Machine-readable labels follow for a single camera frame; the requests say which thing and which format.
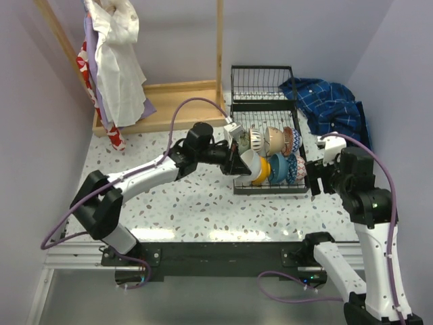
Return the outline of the plain white bowl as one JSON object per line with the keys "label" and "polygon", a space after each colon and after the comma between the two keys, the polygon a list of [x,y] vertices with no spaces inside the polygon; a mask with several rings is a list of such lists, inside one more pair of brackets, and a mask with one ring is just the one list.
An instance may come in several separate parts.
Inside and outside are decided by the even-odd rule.
{"label": "plain white bowl", "polygon": [[241,176],[238,180],[242,183],[251,183],[255,181],[261,173],[261,161],[260,156],[253,149],[246,150],[240,158],[245,163],[245,165],[249,168],[251,174]]}

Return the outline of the blue triangle patterned bowl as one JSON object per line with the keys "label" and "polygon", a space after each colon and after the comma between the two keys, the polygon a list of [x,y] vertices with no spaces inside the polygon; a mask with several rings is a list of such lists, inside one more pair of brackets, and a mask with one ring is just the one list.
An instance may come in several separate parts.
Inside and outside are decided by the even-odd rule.
{"label": "blue triangle patterned bowl", "polygon": [[288,174],[286,180],[289,184],[298,183],[306,176],[305,160],[297,154],[290,154],[287,158]]}

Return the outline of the light green bowl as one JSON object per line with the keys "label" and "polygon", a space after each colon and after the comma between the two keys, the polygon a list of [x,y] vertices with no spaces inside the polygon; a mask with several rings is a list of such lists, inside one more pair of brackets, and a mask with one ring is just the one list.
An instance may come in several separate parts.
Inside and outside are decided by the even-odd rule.
{"label": "light green bowl", "polygon": [[242,155],[250,149],[250,136],[247,131],[242,131],[237,137],[238,152]]}

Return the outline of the yellow rimmed bowl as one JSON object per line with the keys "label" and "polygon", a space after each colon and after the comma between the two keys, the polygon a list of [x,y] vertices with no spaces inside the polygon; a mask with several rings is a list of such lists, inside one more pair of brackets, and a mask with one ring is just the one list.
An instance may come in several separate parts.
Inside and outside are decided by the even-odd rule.
{"label": "yellow rimmed bowl", "polygon": [[252,182],[253,186],[259,186],[262,184],[268,176],[271,174],[271,166],[268,160],[264,157],[260,157],[260,175]]}

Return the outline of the white black striped bowl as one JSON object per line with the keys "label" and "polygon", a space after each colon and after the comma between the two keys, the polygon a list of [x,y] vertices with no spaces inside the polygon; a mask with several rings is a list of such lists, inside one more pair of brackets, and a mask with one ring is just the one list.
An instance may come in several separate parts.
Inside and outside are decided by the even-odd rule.
{"label": "white black striped bowl", "polygon": [[264,137],[262,133],[255,128],[249,128],[250,148],[257,152],[261,152],[264,146]]}

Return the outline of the teal blue bowl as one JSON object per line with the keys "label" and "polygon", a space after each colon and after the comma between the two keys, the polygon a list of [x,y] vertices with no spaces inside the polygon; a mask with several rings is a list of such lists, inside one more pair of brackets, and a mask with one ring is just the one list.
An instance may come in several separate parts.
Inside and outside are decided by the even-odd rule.
{"label": "teal blue bowl", "polygon": [[273,154],[269,159],[269,164],[271,167],[271,174],[268,177],[269,183],[276,185],[284,181],[288,174],[288,162],[284,155],[281,153]]}

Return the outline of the red blue patterned bowl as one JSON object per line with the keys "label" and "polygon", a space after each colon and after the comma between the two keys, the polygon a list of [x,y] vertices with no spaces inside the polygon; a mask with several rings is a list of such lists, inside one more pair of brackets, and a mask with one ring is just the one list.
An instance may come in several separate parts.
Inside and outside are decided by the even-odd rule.
{"label": "red blue patterned bowl", "polygon": [[283,135],[284,135],[284,147],[281,153],[284,156],[295,154],[302,145],[301,134],[294,128],[284,127]]}

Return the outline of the cream beige bowl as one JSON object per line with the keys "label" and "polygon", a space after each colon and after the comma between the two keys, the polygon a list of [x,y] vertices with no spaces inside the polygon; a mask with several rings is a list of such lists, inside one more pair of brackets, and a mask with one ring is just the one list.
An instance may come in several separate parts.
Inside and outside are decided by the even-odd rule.
{"label": "cream beige bowl", "polygon": [[265,154],[271,156],[281,152],[284,146],[283,132],[275,127],[267,127],[265,130]]}

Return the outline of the black wire dish rack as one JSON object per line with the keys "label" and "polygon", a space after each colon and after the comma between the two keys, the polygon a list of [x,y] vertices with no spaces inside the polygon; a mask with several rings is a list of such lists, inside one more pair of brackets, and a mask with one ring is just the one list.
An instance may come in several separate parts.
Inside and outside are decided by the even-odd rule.
{"label": "black wire dish rack", "polygon": [[297,89],[291,66],[233,65],[231,118],[261,133],[267,127],[300,131]]}

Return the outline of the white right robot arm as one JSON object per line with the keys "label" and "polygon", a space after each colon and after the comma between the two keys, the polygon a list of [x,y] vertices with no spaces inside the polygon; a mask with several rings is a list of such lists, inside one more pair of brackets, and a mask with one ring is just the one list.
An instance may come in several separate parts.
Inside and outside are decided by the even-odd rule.
{"label": "white right robot arm", "polygon": [[302,260],[320,265],[336,285],[347,324],[422,324],[412,312],[403,288],[396,245],[397,225],[391,222],[392,194],[375,186],[374,160],[361,148],[344,148],[331,162],[306,164],[311,192],[338,194],[355,227],[363,258],[361,279],[327,232],[308,234]]}

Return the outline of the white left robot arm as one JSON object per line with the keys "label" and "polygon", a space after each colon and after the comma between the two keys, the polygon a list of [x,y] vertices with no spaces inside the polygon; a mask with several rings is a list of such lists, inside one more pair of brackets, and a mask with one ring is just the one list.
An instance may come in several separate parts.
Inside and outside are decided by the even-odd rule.
{"label": "white left robot arm", "polygon": [[228,124],[225,138],[216,142],[212,126],[199,122],[150,162],[109,175],[96,170],[79,188],[70,207],[72,214],[92,239],[111,246],[124,265],[134,265],[140,258],[139,241],[119,222],[123,204],[145,191],[188,176],[200,163],[217,165],[224,175],[250,175],[238,149],[237,139],[243,132],[239,123]]}

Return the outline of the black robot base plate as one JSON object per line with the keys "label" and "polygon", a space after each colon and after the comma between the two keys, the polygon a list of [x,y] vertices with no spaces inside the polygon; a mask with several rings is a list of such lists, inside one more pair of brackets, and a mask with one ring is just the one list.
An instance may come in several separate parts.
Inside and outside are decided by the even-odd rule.
{"label": "black robot base plate", "polygon": [[127,254],[151,267],[152,282],[167,277],[255,278],[263,271],[324,284],[327,274],[301,242],[142,242]]}

